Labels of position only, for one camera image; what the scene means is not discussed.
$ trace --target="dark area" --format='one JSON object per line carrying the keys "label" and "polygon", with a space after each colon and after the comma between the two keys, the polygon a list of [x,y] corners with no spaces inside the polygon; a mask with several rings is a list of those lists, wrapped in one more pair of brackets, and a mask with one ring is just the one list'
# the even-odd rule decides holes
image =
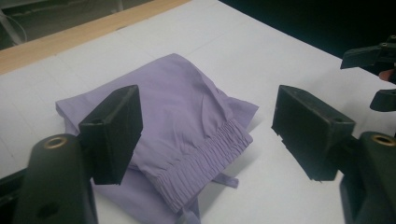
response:
{"label": "dark area", "polygon": [[[124,9],[150,0],[122,0]],[[24,41],[55,34],[117,12],[116,0],[50,0],[21,7],[5,8],[3,12]],[[14,44],[0,24],[0,50]]]}
{"label": "dark area", "polygon": [[[394,7],[384,0],[220,1],[338,58],[396,34]],[[374,74],[388,68],[383,63],[365,67]]]}

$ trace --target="folded garment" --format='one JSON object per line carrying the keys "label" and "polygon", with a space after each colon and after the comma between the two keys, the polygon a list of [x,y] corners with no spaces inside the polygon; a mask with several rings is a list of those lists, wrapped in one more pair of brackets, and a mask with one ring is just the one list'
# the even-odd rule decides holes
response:
{"label": "folded garment", "polygon": [[100,102],[128,85],[139,86],[144,129],[121,186],[96,189],[142,222],[172,223],[196,205],[211,180],[237,185],[220,172],[252,142],[246,127],[258,107],[228,97],[176,54],[57,102],[66,132],[78,134],[78,124]]}

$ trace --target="wooden board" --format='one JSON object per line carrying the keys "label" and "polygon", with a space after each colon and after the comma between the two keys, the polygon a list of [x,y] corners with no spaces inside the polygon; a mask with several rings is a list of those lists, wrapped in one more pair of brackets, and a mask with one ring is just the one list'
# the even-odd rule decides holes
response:
{"label": "wooden board", "polygon": [[122,27],[178,7],[190,0],[153,0],[80,26],[37,40],[0,50],[0,75],[45,59],[77,45],[114,32]]}

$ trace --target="white tabletop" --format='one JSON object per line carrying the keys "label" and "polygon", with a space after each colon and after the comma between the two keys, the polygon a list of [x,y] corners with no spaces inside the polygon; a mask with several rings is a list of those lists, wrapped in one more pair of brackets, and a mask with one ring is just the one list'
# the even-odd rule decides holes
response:
{"label": "white tabletop", "polygon": [[[0,76],[0,177],[24,168],[32,146],[64,132],[54,102],[92,90],[170,53],[199,67],[228,95],[260,106],[254,142],[225,171],[238,189],[210,183],[199,196],[209,223],[344,223],[339,174],[311,181],[271,129],[278,86],[310,91],[357,122],[354,135],[393,135],[394,113],[369,104],[391,84],[215,0],[194,0],[151,19]],[[138,223],[96,195],[101,223]]]}

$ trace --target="wooden edge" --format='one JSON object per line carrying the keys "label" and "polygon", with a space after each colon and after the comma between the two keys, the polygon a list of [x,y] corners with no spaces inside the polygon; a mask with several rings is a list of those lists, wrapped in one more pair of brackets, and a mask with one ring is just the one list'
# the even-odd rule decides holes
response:
{"label": "wooden edge", "polygon": [[90,21],[16,47],[0,50],[0,75],[71,49],[102,35],[107,35],[122,27],[158,15],[189,1],[153,0],[99,20]]}

